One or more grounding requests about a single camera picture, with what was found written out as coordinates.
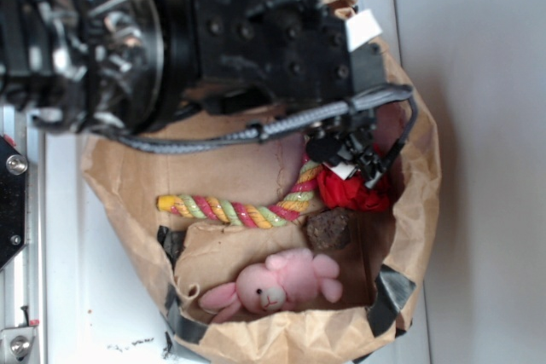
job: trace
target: plush toy arm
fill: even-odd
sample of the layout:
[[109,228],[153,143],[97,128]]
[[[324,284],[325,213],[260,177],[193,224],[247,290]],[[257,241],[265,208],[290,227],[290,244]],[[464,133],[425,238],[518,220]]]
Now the plush toy arm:
[[242,307],[241,302],[239,299],[235,300],[232,304],[230,304],[228,307],[220,311],[217,315],[214,316],[212,319],[212,323],[216,324],[222,324],[225,321],[229,320],[229,318],[234,315],[239,309]]
[[330,303],[339,302],[343,295],[343,285],[336,279],[322,279],[320,287],[324,298]]
[[234,302],[239,301],[235,282],[226,283],[224,285],[214,287],[206,292],[199,300],[199,305],[207,312],[217,312],[224,309]]
[[316,255],[313,259],[313,269],[317,277],[335,279],[340,274],[340,266],[333,258],[326,255]]
[[281,270],[289,262],[290,259],[309,260],[313,259],[313,254],[309,249],[299,248],[281,251],[275,255],[270,255],[265,259],[265,267],[268,270]]

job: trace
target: black mount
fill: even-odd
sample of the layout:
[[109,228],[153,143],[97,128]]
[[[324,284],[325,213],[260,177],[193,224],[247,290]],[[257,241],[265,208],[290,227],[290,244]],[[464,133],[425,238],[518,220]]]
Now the black mount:
[[26,167],[18,168],[18,165],[24,166],[22,160],[20,154],[0,137],[0,269],[25,244]]

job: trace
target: paper bag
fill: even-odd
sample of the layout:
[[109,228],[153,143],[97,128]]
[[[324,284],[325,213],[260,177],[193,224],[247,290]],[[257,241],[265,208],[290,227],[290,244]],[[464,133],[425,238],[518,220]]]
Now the paper bag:
[[[340,1],[343,13],[351,13],[347,5],[352,0],[326,1]],[[375,41],[382,49],[388,81],[409,83],[384,42]],[[418,94],[415,98],[419,117],[389,175],[393,207],[381,214],[358,215],[351,223],[351,244],[329,253],[341,266],[342,300],[329,304],[318,298],[299,311],[262,318],[240,314],[221,325],[207,325],[212,316],[199,309],[198,297],[271,253],[308,246],[302,229],[305,216],[281,228],[248,229],[158,212],[156,198],[186,193],[273,204],[297,178],[303,137],[183,156],[140,153],[90,140],[82,160],[84,176],[180,345],[218,363],[342,363],[390,343],[397,329],[409,329],[433,245],[441,179],[436,124]],[[387,150],[402,132],[409,108],[395,103],[378,114],[376,137]],[[267,120],[267,115],[259,117]],[[240,130],[248,121],[247,115],[200,114],[157,136],[210,137]],[[317,200],[308,212],[321,206]],[[178,236],[185,240],[174,266],[158,241],[159,226],[185,232]],[[388,297],[398,285],[409,290]]]

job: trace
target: rope toy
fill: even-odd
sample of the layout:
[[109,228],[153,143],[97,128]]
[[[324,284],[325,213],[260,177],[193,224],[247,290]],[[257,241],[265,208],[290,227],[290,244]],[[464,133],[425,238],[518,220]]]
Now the rope toy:
[[248,228],[280,227],[297,219],[307,209],[315,196],[317,176],[321,171],[322,165],[305,156],[298,181],[290,192],[280,202],[267,207],[187,194],[160,196],[157,207],[181,217],[212,219]]

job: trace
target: pink stuffed animal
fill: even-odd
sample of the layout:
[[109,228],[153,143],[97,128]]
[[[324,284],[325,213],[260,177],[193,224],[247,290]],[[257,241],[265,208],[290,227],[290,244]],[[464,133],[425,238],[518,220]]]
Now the pink stuffed animal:
[[309,249],[292,249],[268,256],[265,263],[244,268],[235,282],[215,287],[199,301],[202,309],[219,313],[213,323],[223,323],[241,307],[265,314],[292,310],[322,293],[330,302],[341,298],[343,286],[335,278],[340,266],[331,257]]

